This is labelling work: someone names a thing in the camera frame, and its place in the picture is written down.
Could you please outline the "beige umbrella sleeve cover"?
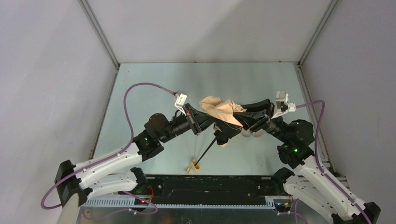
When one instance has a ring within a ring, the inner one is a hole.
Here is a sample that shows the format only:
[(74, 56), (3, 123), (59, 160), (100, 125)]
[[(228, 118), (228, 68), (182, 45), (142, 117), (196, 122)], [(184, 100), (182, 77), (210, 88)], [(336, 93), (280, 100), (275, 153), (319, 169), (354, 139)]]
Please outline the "beige umbrella sleeve cover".
[(264, 133), (265, 133), (265, 131), (262, 129), (260, 129), (259, 131), (256, 131), (256, 132), (251, 132), (250, 130), (242, 129), (240, 135), (242, 135), (243, 137), (246, 137), (246, 138), (249, 138), (251, 136), (253, 136), (255, 138), (259, 138), (259, 137), (263, 136)]

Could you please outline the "beige umbrella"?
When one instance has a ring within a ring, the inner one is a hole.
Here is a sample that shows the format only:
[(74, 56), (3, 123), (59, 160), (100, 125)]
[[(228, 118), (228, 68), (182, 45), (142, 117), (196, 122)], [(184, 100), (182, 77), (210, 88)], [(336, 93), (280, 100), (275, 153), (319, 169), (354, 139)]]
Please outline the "beige umbrella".
[(200, 160), (205, 156), (207, 151), (216, 143), (220, 147), (225, 147), (229, 140), (241, 134), (244, 130), (243, 125), (234, 117), (236, 112), (246, 112), (247, 109), (235, 103), (232, 100), (223, 100), (219, 97), (208, 96), (199, 102), (204, 112), (215, 118), (214, 122), (214, 139), (204, 153), (197, 160), (192, 160), (186, 169), (189, 174), (192, 170), (199, 172)]

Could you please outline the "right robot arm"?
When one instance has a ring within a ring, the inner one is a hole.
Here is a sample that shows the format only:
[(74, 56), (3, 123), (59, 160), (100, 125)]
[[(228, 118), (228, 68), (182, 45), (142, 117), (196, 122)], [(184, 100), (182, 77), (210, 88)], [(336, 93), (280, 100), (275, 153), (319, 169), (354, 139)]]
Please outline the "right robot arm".
[(310, 206), (331, 224), (374, 224), (380, 207), (365, 202), (345, 187), (323, 164), (318, 154), (319, 127), (298, 119), (285, 123), (282, 116), (298, 109), (288, 98), (240, 105), (233, 117), (247, 131), (263, 130), (281, 141), (278, 155), (285, 168), (273, 178), (289, 195)]

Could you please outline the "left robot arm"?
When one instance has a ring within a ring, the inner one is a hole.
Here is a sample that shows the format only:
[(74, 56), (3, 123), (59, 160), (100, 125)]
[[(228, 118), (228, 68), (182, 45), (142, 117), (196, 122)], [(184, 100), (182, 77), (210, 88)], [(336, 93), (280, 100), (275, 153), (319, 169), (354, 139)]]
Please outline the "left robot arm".
[(120, 149), (77, 164), (70, 160), (62, 162), (54, 185), (60, 206), (64, 207), (73, 195), (78, 196), (78, 206), (82, 206), (97, 196), (144, 191), (147, 178), (136, 164), (157, 156), (164, 150), (163, 143), (189, 130), (198, 135), (215, 122), (214, 117), (195, 110), (190, 104), (183, 109), (184, 113), (171, 120), (162, 113), (153, 114), (144, 130)]

